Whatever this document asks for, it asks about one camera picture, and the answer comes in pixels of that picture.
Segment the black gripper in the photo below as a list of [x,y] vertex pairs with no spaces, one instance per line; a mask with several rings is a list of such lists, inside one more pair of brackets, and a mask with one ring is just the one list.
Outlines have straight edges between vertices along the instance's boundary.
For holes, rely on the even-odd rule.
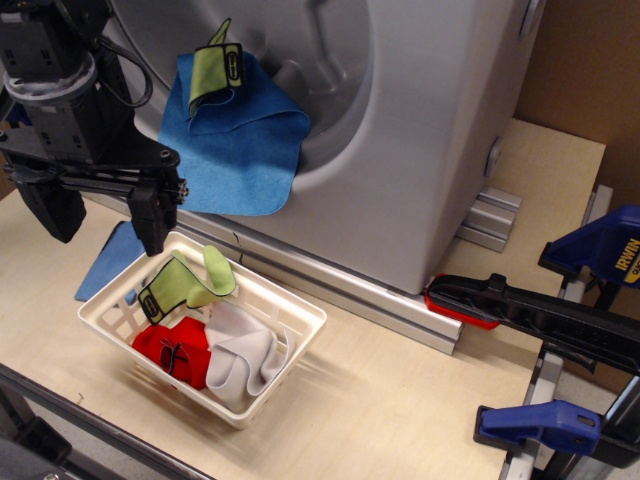
[[36,219],[55,239],[69,243],[86,209],[78,191],[127,196],[137,238],[147,256],[163,252],[187,195],[178,153],[142,134],[129,106],[102,90],[74,95],[17,95],[31,125],[9,131],[1,150],[24,161],[31,176],[11,175]]

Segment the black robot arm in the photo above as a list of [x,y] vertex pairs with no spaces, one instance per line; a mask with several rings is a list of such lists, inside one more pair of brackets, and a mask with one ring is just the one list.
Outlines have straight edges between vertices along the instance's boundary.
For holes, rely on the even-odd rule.
[[131,54],[104,34],[106,1],[1,5],[5,171],[51,236],[70,241],[84,193],[121,197],[148,255],[162,252],[187,195],[178,153],[135,126],[121,68]]

